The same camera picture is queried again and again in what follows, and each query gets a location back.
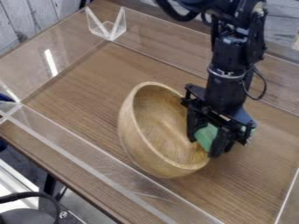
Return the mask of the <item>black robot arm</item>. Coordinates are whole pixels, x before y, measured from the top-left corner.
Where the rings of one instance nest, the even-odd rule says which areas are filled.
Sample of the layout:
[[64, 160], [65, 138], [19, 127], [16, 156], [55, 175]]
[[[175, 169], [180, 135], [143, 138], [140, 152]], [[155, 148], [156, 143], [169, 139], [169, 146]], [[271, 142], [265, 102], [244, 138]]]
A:
[[209, 26], [211, 62], [205, 87], [185, 86], [181, 105], [187, 108], [187, 137], [200, 144], [211, 158], [247, 144], [256, 122], [244, 110], [252, 78], [260, 75], [256, 63], [267, 45], [264, 27], [267, 0], [175, 0], [188, 11], [180, 14], [169, 0], [155, 0], [168, 16], [188, 22], [200, 18]]

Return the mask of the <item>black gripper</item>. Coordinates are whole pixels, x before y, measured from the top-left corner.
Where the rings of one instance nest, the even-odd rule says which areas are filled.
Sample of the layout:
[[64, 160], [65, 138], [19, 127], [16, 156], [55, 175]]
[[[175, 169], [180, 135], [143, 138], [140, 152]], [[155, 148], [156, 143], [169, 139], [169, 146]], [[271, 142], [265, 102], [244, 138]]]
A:
[[195, 133], [208, 123], [221, 127], [212, 140], [208, 153], [211, 158], [217, 158], [223, 153], [229, 152], [235, 143], [235, 134], [225, 127], [245, 126], [249, 123], [257, 127], [257, 123], [243, 106], [236, 106], [223, 112], [212, 108], [204, 101], [203, 87], [187, 84], [184, 89], [185, 96], [181, 98], [181, 105], [187, 108], [187, 137], [193, 143], [196, 141]]

